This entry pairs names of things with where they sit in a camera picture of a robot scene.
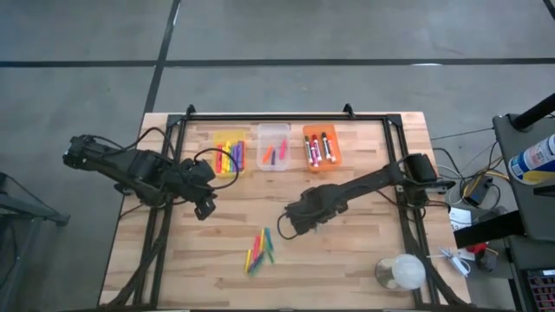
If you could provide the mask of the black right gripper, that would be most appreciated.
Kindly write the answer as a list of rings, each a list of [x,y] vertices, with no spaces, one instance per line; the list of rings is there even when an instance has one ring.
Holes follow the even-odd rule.
[[[300,236],[347,211],[347,198],[338,185],[320,185],[307,189],[297,202],[284,209],[296,235]]]

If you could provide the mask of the clear plastic bin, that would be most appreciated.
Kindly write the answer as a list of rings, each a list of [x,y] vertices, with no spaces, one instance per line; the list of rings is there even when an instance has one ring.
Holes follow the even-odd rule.
[[[291,125],[288,123],[262,123],[257,129],[257,165],[262,171],[285,171],[291,160]],[[287,151],[285,159],[279,159],[279,150],[282,140],[287,139]],[[268,146],[273,146],[276,151],[276,165],[271,165],[271,157],[267,163],[263,163],[263,157]]]

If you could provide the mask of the black crate with pink labels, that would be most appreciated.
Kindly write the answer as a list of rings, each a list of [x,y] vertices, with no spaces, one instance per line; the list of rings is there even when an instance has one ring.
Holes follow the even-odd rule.
[[[533,312],[555,312],[555,269],[525,270],[527,300]]]

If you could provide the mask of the orange translucent plastic bin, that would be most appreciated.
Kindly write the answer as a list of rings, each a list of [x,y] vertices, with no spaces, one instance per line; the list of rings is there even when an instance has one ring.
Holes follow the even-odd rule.
[[[332,137],[333,146],[336,152],[336,163],[332,163],[330,160],[325,158],[324,147],[322,142],[322,132],[326,132],[327,138],[328,135]],[[313,135],[315,134],[318,137],[318,142],[320,145],[320,151],[322,154],[322,161],[319,163],[318,167],[314,167],[313,165],[310,166],[309,169],[312,172],[324,172],[324,171],[332,171],[339,168],[342,164],[342,155],[339,147],[339,139],[338,135],[336,134],[335,126],[332,124],[314,124],[314,125],[305,125],[303,127],[303,134],[304,136],[308,136],[309,140],[313,140]]]

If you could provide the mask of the white paper sheet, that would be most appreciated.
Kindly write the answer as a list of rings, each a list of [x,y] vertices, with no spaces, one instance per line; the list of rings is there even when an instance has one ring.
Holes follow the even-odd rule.
[[[472,213],[465,209],[452,207],[449,212],[449,219],[453,231],[466,228],[473,224]]]

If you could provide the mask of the black aluminium table frame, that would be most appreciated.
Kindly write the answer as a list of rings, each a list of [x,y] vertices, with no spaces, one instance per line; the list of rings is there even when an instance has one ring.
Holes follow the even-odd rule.
[[[291,160],[285,171],[258,168],[262,123],[291,125]],[[338,169],[309,169],[303,127],[314,124],[335,126],[343,159]],[[214,134],[225,130],[246,131],[246,168],[236,182],[217,181],[216,210],[208,219],[198,220],[191,204],[150,211],[135,197],[124,200],[98,300],[102,309],[121,306],[118,294],[163,226],[168,227],[166,244],[128,300],[128,310],[406,309],[440,303],[433,280],[417,290],[393,291],[375,278],[380,260],[408,251],[408,235],[433,259],[455,294],[468,299],[464,278],[437,257],[440,248],[455,245],[447,209],[437,195],[425,211],[405,211],[395,206],[395,189],[370,193],[301,237],[280,217],[312,186],[347,182],[410,153],[431,154],[422,113],[197,113],[187,115],[170,134],[183,157],[202,152],[210,159]],[[250,276],[244,272],[246,252],[264,227],[271,231],[275,263],[265,254]]]

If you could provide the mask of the grey metal stand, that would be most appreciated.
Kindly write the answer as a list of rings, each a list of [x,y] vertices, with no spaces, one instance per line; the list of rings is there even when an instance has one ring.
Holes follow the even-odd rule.
[[[10,196],[6,186],[8,181],[26,192],[37,204]],[[0,172],[0,252],[6,241],[5,236],[8,236],[11,241],[8,255],[12,255],[5,272],[0,257],[0,312],[7,312],[16,297],[42,222],[48,220],[57,226],[66,226],[69,218],[70,215],[56,211],[10,175]]]

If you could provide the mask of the blue white yellow spray can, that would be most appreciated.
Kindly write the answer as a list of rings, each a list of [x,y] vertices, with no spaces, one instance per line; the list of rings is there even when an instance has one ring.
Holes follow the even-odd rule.
[[[555,180],[555,133],[512,157],[508,171],[525,185]]]

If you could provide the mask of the black pole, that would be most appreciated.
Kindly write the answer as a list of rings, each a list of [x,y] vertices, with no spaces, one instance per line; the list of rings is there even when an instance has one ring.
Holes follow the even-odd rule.
[[[532,129],[532,125],[535,122],[553,112],[555,112],[555,93],[547,96],[524,113],[509,117],[509,120],[515,130],[528,132]]]

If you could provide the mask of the grey side table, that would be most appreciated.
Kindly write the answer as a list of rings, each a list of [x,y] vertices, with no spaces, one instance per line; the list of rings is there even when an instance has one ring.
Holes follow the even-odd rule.
[[[555,134],[554,119],[539,120],[525,133],[515,130],[507,116],[495,116],[492,123],[507,170],[512,157]],[[533,193],[535,187],[555,185],[555,180],[527,185],[519,182],[512,174],[509,177],[526,235],[536,240],[555,242],[555,198]]]

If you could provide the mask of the dark blue power box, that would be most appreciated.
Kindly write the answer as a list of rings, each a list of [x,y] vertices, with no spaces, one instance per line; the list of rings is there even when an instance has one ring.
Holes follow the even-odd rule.
[[[465,184],[462,191],[462,199],[467,204],[480,205],[492,186],[493,178],[491,176],[480,175]]]

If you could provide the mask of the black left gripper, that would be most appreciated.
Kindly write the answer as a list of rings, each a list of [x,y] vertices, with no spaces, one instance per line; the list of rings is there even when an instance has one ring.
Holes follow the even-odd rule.
[[[178,196],[208,196],[195,202],[194,213],[198,220],[205,220],[216,209],[214,188],[209,182],[215,173],[205,160],[185,159],[173,164],[173,193]]]

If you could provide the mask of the round silver and white container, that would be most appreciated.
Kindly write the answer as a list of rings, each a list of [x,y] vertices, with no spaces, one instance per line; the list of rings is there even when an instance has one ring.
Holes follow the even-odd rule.
[[[416,290],[426,280],[426,269],[422,261],[410,254],[383,258],[375,266],[375,278],[385,289]]]

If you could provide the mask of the black flat bar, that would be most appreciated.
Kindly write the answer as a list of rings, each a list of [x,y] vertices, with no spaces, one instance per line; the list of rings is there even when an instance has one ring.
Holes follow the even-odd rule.
[[[484,222],[480,222],[454,232],[459,249],[489,242],[512,235],[525,235],[526,229],[518,211],[508,212]]]

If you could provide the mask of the yellow translucent plastic bin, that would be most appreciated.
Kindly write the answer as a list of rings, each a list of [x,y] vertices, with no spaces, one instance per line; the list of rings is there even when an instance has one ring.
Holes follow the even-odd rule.
[[[233,178],[236,172],[245,170],[246,131],[216,132],[213,144],[218,149],[212,158],[212,169],[217,177]]]

